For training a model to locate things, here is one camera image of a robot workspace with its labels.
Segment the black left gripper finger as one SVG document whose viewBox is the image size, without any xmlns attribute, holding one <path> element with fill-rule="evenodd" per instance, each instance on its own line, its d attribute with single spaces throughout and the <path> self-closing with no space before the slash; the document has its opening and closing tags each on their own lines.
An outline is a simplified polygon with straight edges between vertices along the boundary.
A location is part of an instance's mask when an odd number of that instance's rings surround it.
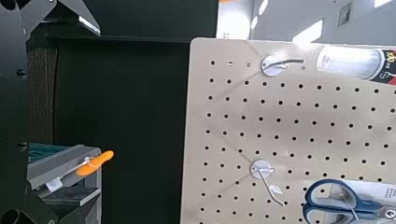
<svg viewBox="0 0 396 224">
<path fill-rule="evenodd" d="M 28 187 L 5 189 L 0 197 L 1 224 L 58 224 L 58 216 Z"/>
<path fill-rule="evenodd" d="M 1 0 L 1 24 L 16 20 L 22 33 L 47 38 L 100 36 L 101 28 L 83 0 Z"/>
</svg>

